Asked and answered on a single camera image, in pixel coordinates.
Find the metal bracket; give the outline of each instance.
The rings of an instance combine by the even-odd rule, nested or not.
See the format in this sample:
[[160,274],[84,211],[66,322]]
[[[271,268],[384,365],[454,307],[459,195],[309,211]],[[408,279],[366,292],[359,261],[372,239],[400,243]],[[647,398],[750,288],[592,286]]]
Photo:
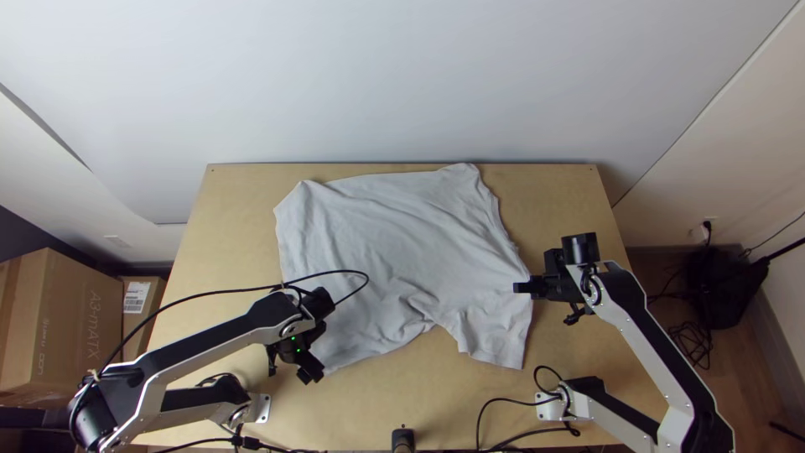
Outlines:
[[249,393],[252,399],[252,407],[249,420],[246,423],[266,423],[268,412],[271,410],[271,395],[268,393]]
[[543,401],[550,400],[551,398],[556,398],[555,396],[543,393],[543,392],[536,392],[534,394],[534,403],[542,403],[536,407],[537,409],[537,417],[540,421],[585,421],[588,420],[585,417],[579,417],[577,415],[566,414],[565,409],[570,407],[573,408],[573,400],[571,399],[570,404],[568,404],[568,394],[572,395],[573,392],[567,389],[566,387],[556,387],[551,393],[557,393],[561,395],[559,399],[555,399],[554,401],[550,401],[548,403],[543,403]]
[[238,408],[226,421],[230,430],[236,429],[239,424],[262,424],[268,421],[268,412],[271,410],[271,395],[268,393],[249,393],[249,398],[252,401]]

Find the white t-shirt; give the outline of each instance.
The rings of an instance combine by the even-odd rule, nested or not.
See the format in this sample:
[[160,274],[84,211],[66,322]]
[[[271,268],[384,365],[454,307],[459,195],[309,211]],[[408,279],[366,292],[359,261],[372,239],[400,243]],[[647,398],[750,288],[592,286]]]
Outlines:
[[[339,268],[371,277],[327,317],[311,348],[325,372],[393,351],[434,325],[477,360],[522,368],[532,306],[512,283],[529,272],[474,165],[302,181],[274,214],[286,280]],[[338,300],[361,281],[336,274],[300,287],[324,286]]]

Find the wooden table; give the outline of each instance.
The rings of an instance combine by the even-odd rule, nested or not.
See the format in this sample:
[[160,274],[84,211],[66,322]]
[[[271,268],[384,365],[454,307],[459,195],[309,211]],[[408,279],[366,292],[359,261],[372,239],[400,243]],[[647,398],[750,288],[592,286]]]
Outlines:
[[[188,222],[163,304],[214,289],[278,283],[281,273],[273,207],[300,180],[325,182],[359,174],[424,171],[440,164],[214,164],[205,174]],[[484,182],[500,199],[501,217],[532,273],[543,271],[543,252],[559,238],[596,232],[601,257],[628,266],[626,251],[594,165],[482,164]],[[197,299],[161,314],[153,349],[245,313],[259,294]],[[249,424],[244,433],[288,448],[386,450],[391,431],[416,430],[423,450],[475,448],[475,420],[494,397],[533,401],[532,370],[554,367],[566,378],[595,375],[609,391],[659,419],[662,395],[611,325],[594,316],[566,326],[566,304],[534,304],[522,371],[475,361],[459,354],[455,340],[436,326],[410,344],[345,367],[304,386],[295,367],[280,363],[267,377],[262,346],[249,346],[180,379],[189,387],[217,372],[234,372],[250,390],[273,396],[269,421]],[[545,385],[554,385],[545,377]],[[481,425],[482,446],[523,431],[555,426],[538,421],[533,408],[492,404]],[[599,445],[615,439],[592,424],[566,432],[528,437],[519,446]],[[137,443],[178,445],[223,435],[210,421],[137,438]]]

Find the black robot arm segment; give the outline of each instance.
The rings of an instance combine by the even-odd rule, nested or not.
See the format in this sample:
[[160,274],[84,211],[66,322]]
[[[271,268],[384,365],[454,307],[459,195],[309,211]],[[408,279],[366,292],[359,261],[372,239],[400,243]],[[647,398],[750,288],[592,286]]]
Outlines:
[[269,356],[299,367],[304,382],[318,382],[324,366],[308,351],[326,329],[324,318],[335,305],[323,288],[296,301],[274,292],[244,315],[146,352],[134,362],[113,364],[100,380],[86,377],[70,402],[75,410],[76,440],[89,451],[111,451],[143,432],[211,419],[234,428],[241,422],[264,423],[270,396],[248,393],[225,374],[212,385],[167,390],[169,383],[251,344],[263,344]]
[[566,324],[596,314],[614,325],[667,400],[668,410],[658,423],[609,395],[601,379],[581,377],[559,384],[562,399],[539,406],[541,419],[566,420],[569,404],[574,419],[593,420],[634,451],[734,451],[733,431],[718,413],[712,393],[648,312],[635,276],[614,262],[600,261],[594,233],[563,237],[562,244],[562,249],[545,252],[543,276],[515,284],[514,291],[570,303],[573,314]]

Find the barcode label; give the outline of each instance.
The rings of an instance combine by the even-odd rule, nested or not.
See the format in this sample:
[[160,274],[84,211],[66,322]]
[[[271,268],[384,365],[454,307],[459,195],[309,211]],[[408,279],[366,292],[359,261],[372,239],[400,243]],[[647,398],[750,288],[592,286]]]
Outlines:
[[123,299],[123,313],[142,313],[149,289],[151,289],[150,282],[129,283],[126,289],[126,297]]

